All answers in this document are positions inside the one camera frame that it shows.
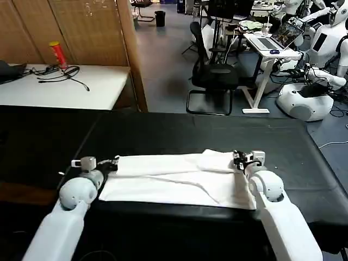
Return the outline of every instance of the chair base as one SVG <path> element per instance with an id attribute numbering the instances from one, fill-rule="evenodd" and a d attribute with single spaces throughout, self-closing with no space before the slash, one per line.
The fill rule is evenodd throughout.
<path id="1" fill-rule="evenodd" d="M 145 20 L 143 20 L 143 19 L 138 19 L 139 22 L 148 22 L 148 23 L 151 23 L 151 22 L 154 20 L 154 17 L 153 17 L 153 16 L 141 15 L 141 13 L 140 13 L 140 7 L 138 7 L 138 10 L 139 10 L 139 16 L 140 16 L 141 18 L 148 18 L 148 19 L 145 19 Z"/>
<path id="2" fill-rule="evenodd" d="M 191 97 L 191 94 L 209 94 L 209 93 L 214 93 L 214 92 L 219 92 L 217 90 L 215 91 L 210 91 L 210 92 L 207 92 L 207 91 L 197 91 L 197 90 L 192 90 L 189 92 L 189 96 L 187 97 L 187 102 L 186 102 L 186 111 L 188 113 L 191 113 L 191 114 L 201 114 L 201 115 L 219 115 L 219 116 L 228 116 L 231 114 L 232 112 L 232 99 L 233 99 L 233 91 L 232 90 L 226 90 L 226 91 L 229 91 L 229 110 L 228 110 L 228 113 L 224 114 L 224 113 L 209 113 L 209 112 L 205 112 L 205 111 L 194 111 L 194 110 L 190 110 L 189 107 L 190 107 L 190 97 Z"/>
<path id="3" fill-rule="evenodd" d="M 181 53 L 181 55 L 184 54 L 185 52 L 187 52 L 188 50 L 197 52 L 195 49 L 192 49 L 192 46 L 195 46 L 195 45 L 196 45 L 195 43 L 192 43 L 188 48 L 186 48 L 186 50 L 184 52 Z"/>

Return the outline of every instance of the computer mouse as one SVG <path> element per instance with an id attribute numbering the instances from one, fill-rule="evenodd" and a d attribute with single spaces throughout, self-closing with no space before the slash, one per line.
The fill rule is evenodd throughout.
<path id="1" fill-rule="evenodd" d="M 273 49 L 273 50 L 270 50 L 270 54 L 280 54 L 280 51 Z"/>

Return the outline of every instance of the black office chair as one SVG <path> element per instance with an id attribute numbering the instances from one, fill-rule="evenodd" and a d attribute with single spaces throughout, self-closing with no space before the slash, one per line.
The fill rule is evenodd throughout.
<path id="1" fill-rule="evenodd" d="M 139 16 L 141 18 L 149 18 L 146 20 L 138 19 L 138 21 L 140 21 L 140 22 L 152 22 L 154 20 L 154 16 L 145 16 L 145 15 L 141 15 L 141 13 L 140 13 L 140 8 L 148 7 L 151 4 L 152 4 L 152 2 L 150 0 L 143 0 L 143 1 L 135 0 L 133 3 L 131 3 L 131 5 L 134 7 L 134 12 L 135 12 L 136 8 L 138 8 Z"/>
<path id="2" fill-rule="evenodd" d="M 232 112 L 233 91 L 238 87 L 238 74 L 235 68 L 228 64 L 206 64 L 208 56 L 203 43 L 202 29 L 198 22 L 192 22 L 191 32 L 196 38 L 198 60 L 192 70 L 192 84 L 205 88 L 205 91 L 191 90 L 187 98 L 186 111 L 192 114 L 229 115 Z M 221 52 L 220 49 L 210 49 L 211 52 Z M 191 94 L 225 94 L 229 91 L 229 111 L 227 114 L 192 111 L 189 109 Z"/>

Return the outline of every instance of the trash can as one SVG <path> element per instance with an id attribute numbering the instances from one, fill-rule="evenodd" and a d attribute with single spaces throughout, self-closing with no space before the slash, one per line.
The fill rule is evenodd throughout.
<path id="1" fill-rule="evenodd" d="M 156 26 L 163 27 L 165 26 L 165 11 L 156 11 L 154 12 L 156 17 Z"/>

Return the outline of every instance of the monitor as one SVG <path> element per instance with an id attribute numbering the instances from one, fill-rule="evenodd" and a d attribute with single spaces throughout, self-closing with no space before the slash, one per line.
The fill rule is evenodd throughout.
<path id="1" fill-rule="evenodd" d="M 209 0 L 208 15 L 218 18 L 233 19 L 234 0 Z"/>
<path id="2" fill-rule="evenodd" d="M 253 0 L 235 0 L 234 14 L 239 16 L 250 16 L 251 9 L 254 5 Z"/>
<path id="3" fill-rule="evenodd" d="M 299 27 L 285 22 L 272 34 L 271 39 L 281 47 L 287 48 L 302 33 L 303 31 Z"/>

